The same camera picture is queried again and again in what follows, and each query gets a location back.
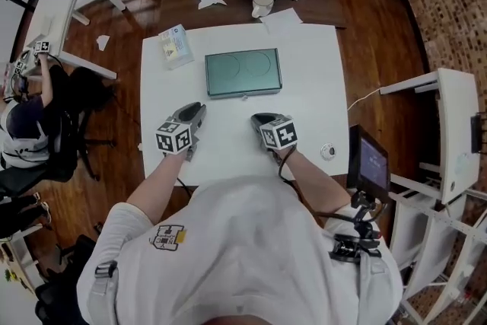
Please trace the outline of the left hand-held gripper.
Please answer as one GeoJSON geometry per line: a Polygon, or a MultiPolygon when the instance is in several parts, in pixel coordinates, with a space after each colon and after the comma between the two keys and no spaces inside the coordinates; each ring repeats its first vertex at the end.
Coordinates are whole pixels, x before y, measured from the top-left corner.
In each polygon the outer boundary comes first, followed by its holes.
{"type": "Polygon", "coordinates": [[[206,105],[198,101],[176,110],[155,131],[158,150],[164,155],[186,152],[186,160],[191,161],[199,141],[196,132],[205,115],[206,105]]]}

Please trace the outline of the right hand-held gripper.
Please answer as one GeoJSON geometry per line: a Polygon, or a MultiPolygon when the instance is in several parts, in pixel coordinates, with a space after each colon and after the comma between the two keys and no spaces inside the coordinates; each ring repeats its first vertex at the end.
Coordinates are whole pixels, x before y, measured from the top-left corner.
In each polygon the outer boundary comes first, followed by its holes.
{"type": "Polygon", "coordinates": [[[282,162],[279,152],[293,148],[298,143],[294,121],[290,116],[280,113],[255,113],[250,121],[260,147],[270,153],[277,164],[282,162]]]}

